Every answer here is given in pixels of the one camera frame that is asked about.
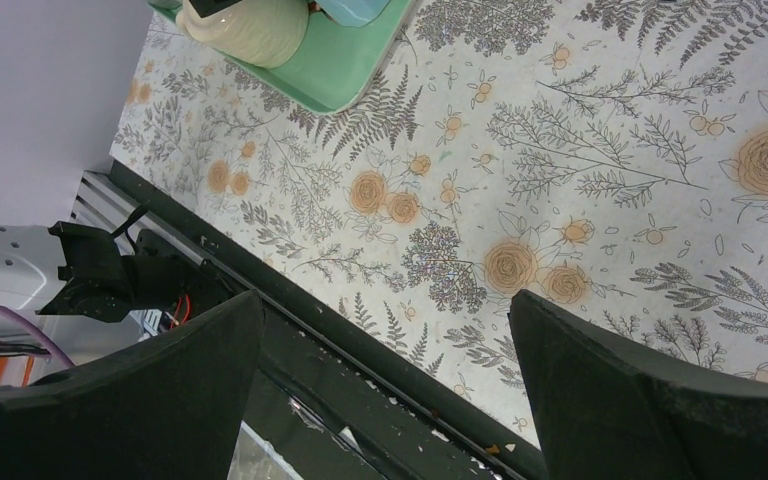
wall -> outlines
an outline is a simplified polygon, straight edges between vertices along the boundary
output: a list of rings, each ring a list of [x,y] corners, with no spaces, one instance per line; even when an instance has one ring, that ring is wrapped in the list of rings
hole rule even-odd
[[[68,219],[81,173],[109,168],[150,18],[141,0],[0,0],[0,224]]]

